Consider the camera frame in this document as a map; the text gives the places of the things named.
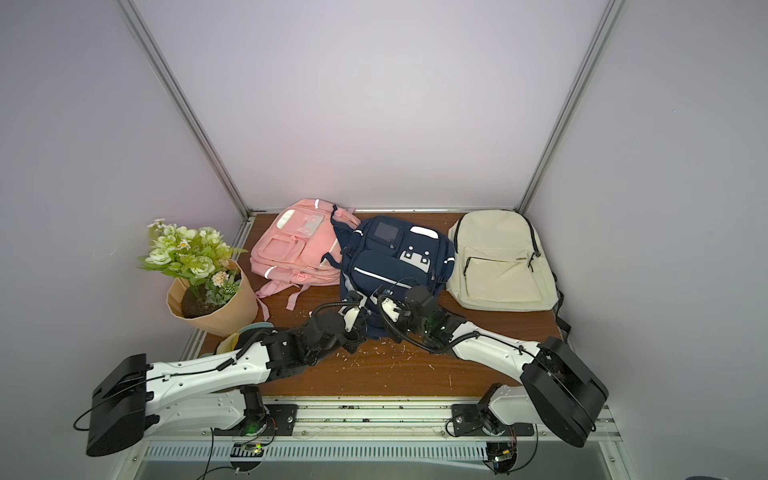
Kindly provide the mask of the cream canvas backpack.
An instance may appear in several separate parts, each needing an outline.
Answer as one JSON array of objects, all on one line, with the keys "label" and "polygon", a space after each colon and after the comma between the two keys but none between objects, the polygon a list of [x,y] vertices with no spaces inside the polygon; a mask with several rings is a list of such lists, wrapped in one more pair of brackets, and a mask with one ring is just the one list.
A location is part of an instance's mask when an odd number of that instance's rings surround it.
[{"label": "cream canvas backpack", "polygon": [[560,316],[564,295],[557,286],[533,224],[515,210],[465,214],[449,229],[455,266],[446,290],[470,310],[545,312],[560,331],[571,326]]}]

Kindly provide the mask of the navy blue backpack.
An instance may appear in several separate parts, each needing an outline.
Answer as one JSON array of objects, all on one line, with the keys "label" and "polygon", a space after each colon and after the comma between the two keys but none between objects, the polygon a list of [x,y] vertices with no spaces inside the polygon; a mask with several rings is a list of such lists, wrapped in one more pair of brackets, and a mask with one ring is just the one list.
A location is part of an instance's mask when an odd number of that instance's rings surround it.
[{"label": "navy blue backpack", "polygon": [[454,243],[435,229],[391,216],[375,216],[358,226],[333,218],[331,224],[340,246],[340,258],[331,264],[340,270],[342,298],[355,292],[365,298],[366,336],[389,336],[373,300],[379,288],[398,300],[416,286],[435,296],[445,288],[455,267]]}]

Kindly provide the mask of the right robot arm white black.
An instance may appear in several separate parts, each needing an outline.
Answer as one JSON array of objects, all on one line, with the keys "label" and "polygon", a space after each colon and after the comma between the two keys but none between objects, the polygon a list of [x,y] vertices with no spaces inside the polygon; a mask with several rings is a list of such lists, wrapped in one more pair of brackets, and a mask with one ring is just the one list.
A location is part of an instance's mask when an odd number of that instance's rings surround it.
[{"label": "right robot arm white black", "polygon": [[440,307],[423,286],[410,289],[402,300],[382,294],[379,310],[393,337],[520,383],[538,418],[565,443],[582,447],[597,430],[609,390],[563,340],[525,341],[488,331]]}]

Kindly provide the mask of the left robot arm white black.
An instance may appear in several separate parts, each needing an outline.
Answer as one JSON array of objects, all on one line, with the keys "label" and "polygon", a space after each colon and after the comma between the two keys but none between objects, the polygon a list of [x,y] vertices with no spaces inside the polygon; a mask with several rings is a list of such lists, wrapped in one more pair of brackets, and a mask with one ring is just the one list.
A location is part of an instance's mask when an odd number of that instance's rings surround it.
[{"label": "left robot arm white black", "polygon": [[124,359],[93,391],[86,454],[121,452],[149,435],[210,430],[256,436],[273,428],[260,385],[303,373],[366,340],[357,309],[311,316],[299,327],[261,324],[229,352],[188,361]]}]

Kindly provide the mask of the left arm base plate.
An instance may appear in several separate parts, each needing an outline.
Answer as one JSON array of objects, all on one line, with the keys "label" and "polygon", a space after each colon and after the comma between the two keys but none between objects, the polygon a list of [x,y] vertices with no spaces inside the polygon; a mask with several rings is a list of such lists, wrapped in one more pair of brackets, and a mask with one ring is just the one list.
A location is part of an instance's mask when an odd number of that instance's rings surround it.
[{"label": "left arm base plate", "polygon": [[215,428],[215,436],[291,436],[298,419],[297,404],[268,403],[229,429]]}]

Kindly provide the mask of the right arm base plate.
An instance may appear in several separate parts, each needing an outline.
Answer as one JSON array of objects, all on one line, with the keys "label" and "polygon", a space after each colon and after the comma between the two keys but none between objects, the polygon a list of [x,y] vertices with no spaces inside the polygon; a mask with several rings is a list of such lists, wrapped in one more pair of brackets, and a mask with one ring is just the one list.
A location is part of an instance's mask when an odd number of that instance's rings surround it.
[{"label": "right arm base plate", "polygon": [[533,437],[534,425],[515,423],[506,425],[493,416],[488,409],[477,404],[453,404],[451,416],[445,422],[444,429],[451,437],[465,436],[522,436]]}]

